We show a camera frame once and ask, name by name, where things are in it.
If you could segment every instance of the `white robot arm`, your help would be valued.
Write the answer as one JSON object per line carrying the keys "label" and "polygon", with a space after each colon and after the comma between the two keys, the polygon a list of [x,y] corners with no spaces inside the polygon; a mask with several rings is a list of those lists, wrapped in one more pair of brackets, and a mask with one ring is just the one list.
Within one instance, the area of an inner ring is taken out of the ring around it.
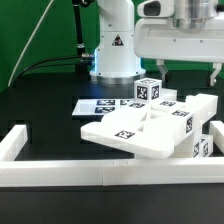
{"label": "white robot arm", "polygon": [[135,53],[157,59],[163,80],[164,60],[212,62],[215,71],[224,62],[224,13],[218,0],[149,0],[138,7],[142,17],[135,28]]}
{"label": "white robot arm", "polygon": [[100,44],[95,50],[91,80],[109,84],[133,83],[145,74],[134,53],[134,4],[131,0],[97,0]]}

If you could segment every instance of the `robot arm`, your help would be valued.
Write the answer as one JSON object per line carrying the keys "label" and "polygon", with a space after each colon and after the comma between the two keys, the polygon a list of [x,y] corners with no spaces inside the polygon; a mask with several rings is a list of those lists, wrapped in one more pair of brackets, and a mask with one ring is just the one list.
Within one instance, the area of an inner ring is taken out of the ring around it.
{"label": "robot arm", "polygon": [[149,0],[138,6],[142,17],[135,28],[135,53],[157,60],[165,79],[164,60],[211,62],[215,71],[224,63],[224,13],[218,0]]}

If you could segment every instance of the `black tabletop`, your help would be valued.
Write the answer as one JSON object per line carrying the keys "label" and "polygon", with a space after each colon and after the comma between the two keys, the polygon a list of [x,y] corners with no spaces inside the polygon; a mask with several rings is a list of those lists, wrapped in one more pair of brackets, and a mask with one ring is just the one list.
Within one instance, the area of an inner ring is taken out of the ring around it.
{"label": "black tabletop", "polygon": [[[215,87],[207,81],[206,72],[173,72],[163,87],[177,89],[180,101],[218,95],[213,119],[224,121],[224,80]],[[80,139],[80,127],[99,117],[72,117],[78,99],[133,97],[133,84],[96,84],[72,73],[27,75],[0,94],[0,140],[26,124],[29,141],[17,161],[133,158]],[[223,184],[1,188],[0,223],[223,223],[223,201]]]}

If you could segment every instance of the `white block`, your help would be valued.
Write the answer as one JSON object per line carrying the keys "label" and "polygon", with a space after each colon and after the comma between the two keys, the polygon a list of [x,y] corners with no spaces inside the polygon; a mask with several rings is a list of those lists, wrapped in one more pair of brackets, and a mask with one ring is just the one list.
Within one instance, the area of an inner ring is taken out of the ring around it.
{"label": "white block", "polygon": [[213,136],[202,135],[200,144],[201,157],[209,157],[213,153]]}
{"label": "white block", "polygon": [[26,125],[15,125],[0,143],[0,161],[14,161],[27,140]]}
{"label": "white block", "polygon": [[195,158],[200,155],[200,142],[201,142],[202,129],[194,131],[185,140],[174,148],[172,158],[179,158],[179,154],[185,153],[189,157]]}
{"label": "white block", "polygon": [[103,185],[111,160],[26,161],[0,163],[0,187]]}
{"label": "white block", "polygon": [[103,116],[101,122],[110,125],[131,124],[146,119],[150,107],[148,104],[133,102]]}
{"label": "white block", "polygon": [[134,83],[134,97],[136,101],[149,103],[160,98],[162,81],[144,78]]}
{"label": "white block", "polygon": [[211,121],[209,134],[213,135],[214,143],[224,154],[224,124],[222,121]]}
{"label": "white block", "polygon": [[124,162],[114,162],[114,166],[104,167],[103,184],[109,185],[135,185],[138,184],[138,169],[129,166],[129,160]]}
{"label": "white block", "polygon": [[81,128],[82,139],[110,146],[123,151],[156,159],[168,158],[174,151],[172,139],[158,141],[155,134],[150,136],[132,129],[110,127],[100,122],[92,122]]}
{"label": "white block", "polygon": [[177,90],[161,88],[160,98],[177,101]]}
{"label": "white block", "polygon": [[143,133],[147,136],[156,136],[158,142],[170,138],[176,146],[193,132],[192,122],[192,113],[174,111],[173,114],[147,120]]}

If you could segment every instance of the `green background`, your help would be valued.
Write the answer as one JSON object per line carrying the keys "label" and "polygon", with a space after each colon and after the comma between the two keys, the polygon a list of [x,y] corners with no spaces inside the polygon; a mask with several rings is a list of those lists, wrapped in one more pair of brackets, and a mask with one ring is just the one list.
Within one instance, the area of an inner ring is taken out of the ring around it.
{"label": "green background", "polygon": [[[0,92],[7,87],[12,70],[49,2],[50,0],[1,0]],[[29,64],[41,59],[76,55],[76,32],[71,2],[71,0],[55,0],[26,52],[17,73]],[[133,2],[137,6],[143,1],[133,0]],[[93,53],[99,43],[97,3],[93,3],[88,8],[81,8],[81,16],[84,43],[87,51]],[[157,70],[154,60],[143,60],[143,67],[148,71]],[[168,68],[171,70],[212,70],[212,65],[170,61]],[[48,68],[41,71],[72,71],[72,68]]]}

